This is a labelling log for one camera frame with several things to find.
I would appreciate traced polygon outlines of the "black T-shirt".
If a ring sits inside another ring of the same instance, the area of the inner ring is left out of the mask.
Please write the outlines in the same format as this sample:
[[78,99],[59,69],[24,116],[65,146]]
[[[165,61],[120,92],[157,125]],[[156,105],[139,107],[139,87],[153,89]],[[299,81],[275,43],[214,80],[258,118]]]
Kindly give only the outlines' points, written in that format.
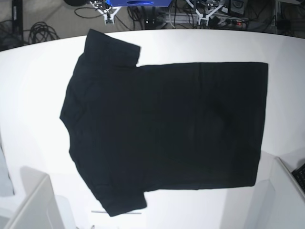
[[159,189],[252,187],[268,64],[137,66],[140,47],[90,30],[60,119],[76,168],[111,216]]

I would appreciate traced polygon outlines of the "blue box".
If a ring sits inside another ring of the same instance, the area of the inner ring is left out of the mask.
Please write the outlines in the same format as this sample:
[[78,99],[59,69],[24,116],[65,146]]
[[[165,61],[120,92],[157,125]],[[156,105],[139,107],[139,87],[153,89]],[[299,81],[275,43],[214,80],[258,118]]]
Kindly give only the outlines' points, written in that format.
[[168,7],[172,0],[109,0],[110,5],[119,6],[155,6]]

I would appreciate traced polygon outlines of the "white partition panel left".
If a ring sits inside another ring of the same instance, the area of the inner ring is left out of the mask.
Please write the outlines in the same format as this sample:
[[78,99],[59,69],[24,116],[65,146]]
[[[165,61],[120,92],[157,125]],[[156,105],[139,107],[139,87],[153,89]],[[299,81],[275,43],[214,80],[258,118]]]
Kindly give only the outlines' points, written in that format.
[[65,228],[50,177],[42,176],[5,226],[6,229]]

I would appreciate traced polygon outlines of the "white partition panel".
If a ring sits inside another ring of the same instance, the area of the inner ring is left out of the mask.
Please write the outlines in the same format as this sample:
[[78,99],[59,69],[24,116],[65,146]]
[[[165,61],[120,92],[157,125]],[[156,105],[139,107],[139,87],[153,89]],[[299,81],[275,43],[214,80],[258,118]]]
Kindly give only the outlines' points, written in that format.
[[282,160],[273,161],[270,176],[258,182],[245,229],[303,229],[305,195]]
[[5,226],[6,229],[65,228],[50,177],[42,176]]

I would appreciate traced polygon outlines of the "white partition panel right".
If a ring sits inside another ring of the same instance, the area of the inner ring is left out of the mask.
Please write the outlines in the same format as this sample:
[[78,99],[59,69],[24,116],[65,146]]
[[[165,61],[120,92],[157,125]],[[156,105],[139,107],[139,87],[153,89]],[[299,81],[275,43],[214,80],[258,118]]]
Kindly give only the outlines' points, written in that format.
[[305,195],[282,160],[273,161],[270,176],[258,182],[245,229],[303,229]]

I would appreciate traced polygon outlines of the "black keyboard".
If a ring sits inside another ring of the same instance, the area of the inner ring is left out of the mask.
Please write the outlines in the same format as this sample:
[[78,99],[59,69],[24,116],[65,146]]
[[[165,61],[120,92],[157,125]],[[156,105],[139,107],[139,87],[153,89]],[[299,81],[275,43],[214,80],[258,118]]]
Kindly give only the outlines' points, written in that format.
[[301,189],[305,191],[305,164],[303,164],[300,168],[294,170],[292,172],[292,175],[301,187]]

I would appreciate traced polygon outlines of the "black stand post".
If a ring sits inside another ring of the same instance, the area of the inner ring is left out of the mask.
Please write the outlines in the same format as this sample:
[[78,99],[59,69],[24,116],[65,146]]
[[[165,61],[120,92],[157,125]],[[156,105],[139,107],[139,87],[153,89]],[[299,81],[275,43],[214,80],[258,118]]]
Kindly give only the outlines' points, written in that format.
[[11,1],[11,13],[12,34],[19,42],[19,46],[23,46],[23,0]]

